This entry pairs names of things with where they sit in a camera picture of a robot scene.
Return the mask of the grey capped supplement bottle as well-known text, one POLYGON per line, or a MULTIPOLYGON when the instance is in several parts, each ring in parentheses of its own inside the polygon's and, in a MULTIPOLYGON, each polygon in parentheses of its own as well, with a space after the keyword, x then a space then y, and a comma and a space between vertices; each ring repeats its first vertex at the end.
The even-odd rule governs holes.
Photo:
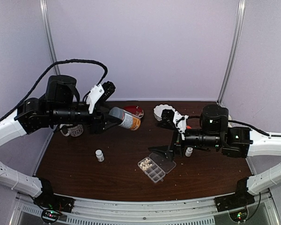
POLYGON ((120 127, 135 131, 141 125, 141 119, 119 107, 113 107, 109 111, 109 115, 121 120, 120 127))

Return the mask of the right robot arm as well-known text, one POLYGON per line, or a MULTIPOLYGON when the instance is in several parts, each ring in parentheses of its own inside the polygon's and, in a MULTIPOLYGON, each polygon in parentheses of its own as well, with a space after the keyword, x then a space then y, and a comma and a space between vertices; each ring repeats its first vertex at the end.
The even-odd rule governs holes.
MULTIPOLYGON (((172 161, 186 149, 210 151, 215 149, 231 158, 281 156, 281 133, 265 132, 252 125, 229 119, 229 111, 219 105, 205 106, 199 116, 181 115, 177 110, 163 109, 160 128, 173 131, 169 146, 149 150, 172 161)), ((231 204, 240 207, 254 203, 263 190, 281 183, 281 162, 270 169, 245 177, 237 182, 235 193, 217 197, 218 206, 231 204)))

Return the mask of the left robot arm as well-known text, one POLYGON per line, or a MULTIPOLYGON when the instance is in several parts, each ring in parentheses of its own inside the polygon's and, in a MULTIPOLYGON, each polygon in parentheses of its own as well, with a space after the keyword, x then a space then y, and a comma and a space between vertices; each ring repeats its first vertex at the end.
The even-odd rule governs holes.
MULTIPOLYGON (((0 146, 41 128, 54 128, 55 125, 84 125, 90 133, 100 134, 120 123, 102 110, 105 101, 115 92, 112 82, 95 85, 82 102, 76 83, 77 80, 68 75, 50 76, 42 97, 25 100, 0 122, 0 146)), ((1 161, 0 184, 40 199, 47 208, 58 204, 48 180, 25 175, 1 161)))

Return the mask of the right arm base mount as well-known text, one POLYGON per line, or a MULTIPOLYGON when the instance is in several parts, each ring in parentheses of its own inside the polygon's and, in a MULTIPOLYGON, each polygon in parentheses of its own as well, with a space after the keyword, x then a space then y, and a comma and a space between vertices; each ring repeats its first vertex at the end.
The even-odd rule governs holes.
POLYGON ((214 199, 218 212, 230 211, 230 218, 237 223, 244 223, 249 218, 247 206, 255 203, 254 195, 248 192, 248 177, 237 182, 236 191, 233 194, 216 197, 214 199))

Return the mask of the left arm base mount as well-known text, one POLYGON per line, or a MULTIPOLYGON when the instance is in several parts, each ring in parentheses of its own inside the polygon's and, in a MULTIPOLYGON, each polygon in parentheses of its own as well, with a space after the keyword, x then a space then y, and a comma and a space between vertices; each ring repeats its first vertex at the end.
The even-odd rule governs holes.
POLYGON ((38 178, 41 183, 41 194, 32 197, 34 204, 41 210, 41 219, 45 224, 51 225, 58 221, 62 213, 71 213, 74 206, 74 199, 54 194, 49 180, 38 178))

